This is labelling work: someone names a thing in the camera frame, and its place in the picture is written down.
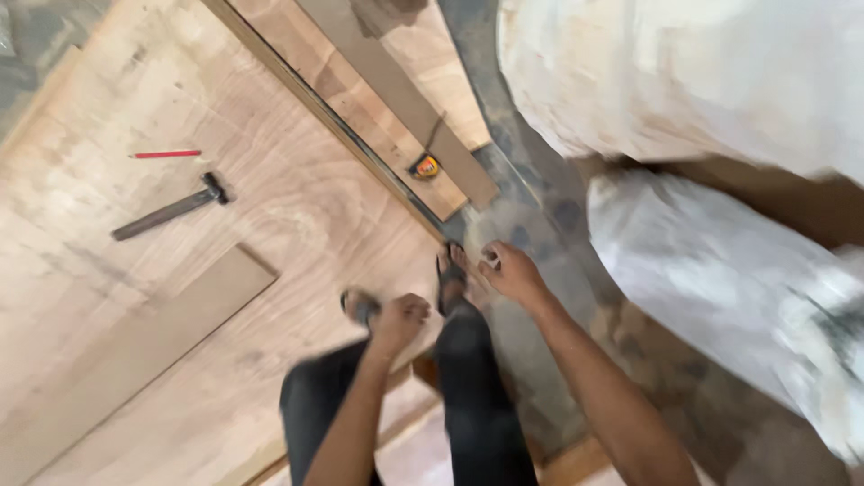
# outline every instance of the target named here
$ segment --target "black pants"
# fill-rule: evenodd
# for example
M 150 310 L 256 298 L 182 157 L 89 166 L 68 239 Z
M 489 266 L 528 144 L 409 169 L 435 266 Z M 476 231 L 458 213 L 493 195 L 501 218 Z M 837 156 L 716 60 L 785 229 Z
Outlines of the black pants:
M 295 486 L 302 486 L 365 347 L 366 342 L 358 342 L 304 361 L 285 377 L 279 406 Z M 516 410 L 501 384 L 486 319 L 467 301 L 452 306 L 435 344 L 435 359 L 454 484 L 537 485 Z M 370 484 L 381 484 L 377 472 Z

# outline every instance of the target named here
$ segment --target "foot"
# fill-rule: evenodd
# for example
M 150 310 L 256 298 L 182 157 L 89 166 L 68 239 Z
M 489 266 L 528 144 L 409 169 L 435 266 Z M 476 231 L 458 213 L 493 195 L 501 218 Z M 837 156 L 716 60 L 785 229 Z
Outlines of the foot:
M 349 288 L 343 295 L 342 310 L 345 315 L 355 323 L 368 326 L 369 330 L 374 332 L 381 313 L 381 303 L 359 287 Z
M 438 268 L 440 268 L 441 272 L 444 273 L 447 271 L 451 262 L 453 265 L 461 267 L 461 269 L 466 273 L 468 272 L 468 256 L 465 254 L 465 251 L 456 245 L 451 245 L 450 248 L 448 248 L 446 244 L 442 245 L 441 249 L 438 251 Z M 441 288 L 444 304 L 446 305 L 454 298 L 465 297 L 468 290 L 467 287 L 467 283 L 461 282 L 460 280 L 450 280 L 447 282 Z

